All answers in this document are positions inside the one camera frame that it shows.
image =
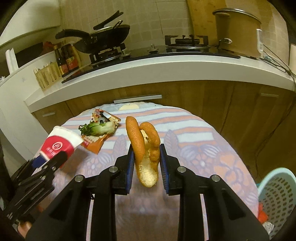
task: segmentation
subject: bread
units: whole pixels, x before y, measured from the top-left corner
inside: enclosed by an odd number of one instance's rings
[[[135,154],[135,166],[140,183],[145,187],[152,187],[158,181],[159,135],[151,123],[143,122],[139,126],[132,116],[126,118],[126,131]]]

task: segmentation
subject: frying pan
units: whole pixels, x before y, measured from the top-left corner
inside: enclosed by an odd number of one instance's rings
[[[128,36],[130,26],[122,24],[122,20],[117,22],[114,26],[104,26],[122,14],[123,12],[117,11],[110,18],[94,26],[93,29],[96,31],[92,34],[78,29],[63,29],[56,34],[55,38],[79,37],[81,39],[74,43],[74,47],[78,51],[88,54],[96,54],[108,48],[118,47]]]

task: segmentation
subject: green leafy vegetable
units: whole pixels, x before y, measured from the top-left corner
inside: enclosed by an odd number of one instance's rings
[[[104,134],[111,134],[115,131],[115,123],[113,121],[105,123],[89,123],[79,126],[78,129],[81,131],[81,135],[86,136],[101,136]]]

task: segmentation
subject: white countertop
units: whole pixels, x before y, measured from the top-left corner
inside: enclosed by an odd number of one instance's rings
[[[246,57],[240,59],[182,55],[146,58],[116,64],[57,83],[45,92],[36,90],[26,100],[29,111],[100,91],[168,81],[230,80],[293,90],[292,78],[275,67]]]

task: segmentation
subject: food wrapper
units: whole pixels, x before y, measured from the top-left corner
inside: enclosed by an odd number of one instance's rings
[[[115,131],[117,130],[117,127],[119,125],[119,122],[121,121],[120,118],[116,117],[115,115],[110,114],[107,111],[101,110],[101,109],[95,109],[94,113],[91,116],[91,122],[106,122],[106,119],[109,119],[110,121],[113,121],[115,123]],[[87,150],[98,154],[104,141],[111,136],[112,134],[104,134],[101,136],[85,136],[82,135],[82,146],[85,147]]]

